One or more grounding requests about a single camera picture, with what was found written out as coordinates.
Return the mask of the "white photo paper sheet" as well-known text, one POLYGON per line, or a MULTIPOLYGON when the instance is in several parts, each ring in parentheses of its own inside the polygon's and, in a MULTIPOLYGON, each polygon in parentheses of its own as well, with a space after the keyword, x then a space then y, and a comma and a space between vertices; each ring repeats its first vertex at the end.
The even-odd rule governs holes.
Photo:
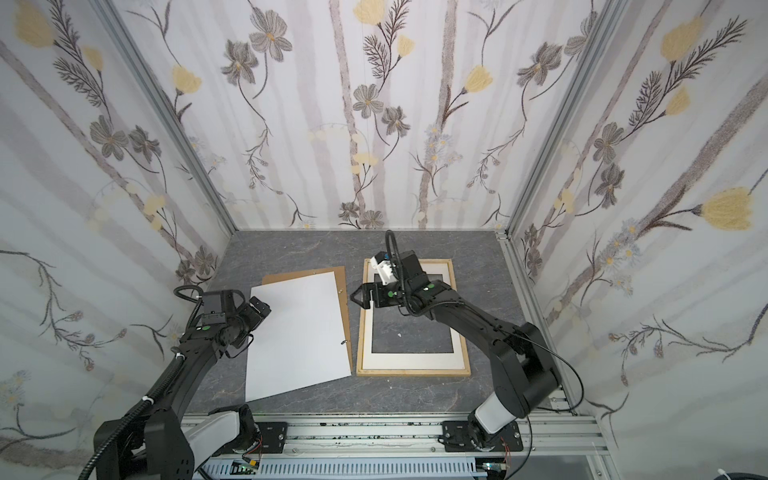
POLYGON ((255 286, 271 313, 247 349, 244 395, 259 400, 351 375, 331 271, 255 286))

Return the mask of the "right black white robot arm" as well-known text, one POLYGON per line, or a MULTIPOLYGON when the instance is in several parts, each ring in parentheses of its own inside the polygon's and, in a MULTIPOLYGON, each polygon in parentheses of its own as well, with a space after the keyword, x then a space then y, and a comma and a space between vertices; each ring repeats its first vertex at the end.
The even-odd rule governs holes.
POLYGON ((510 443, 516 421, 527 417, 561 385, 554 355, 540 330, 502 321, 472 305, 449 284, 430 279, 412 251, 381 251, 366 262, 373 280, 361 284, 350 300, 363 310, 402 308, 456 331, 489 360, 493 390, 457 433, 440 438, 448 451, 491 449, 498 439, 510 443))

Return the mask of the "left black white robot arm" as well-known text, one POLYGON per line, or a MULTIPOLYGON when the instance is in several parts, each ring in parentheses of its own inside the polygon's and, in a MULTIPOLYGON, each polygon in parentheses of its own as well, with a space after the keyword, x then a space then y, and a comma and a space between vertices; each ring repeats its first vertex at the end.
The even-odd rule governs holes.
POLYGON ((190 479, 217 454, 250 453, 264 445, 246 404, 215 409, 188 431, 182 420, 208 372, 250 346, 270 306, 239 290, 183 285, 174 294, 194 309, 173 359, 123 417, 97 429, 83 479, 190 479))

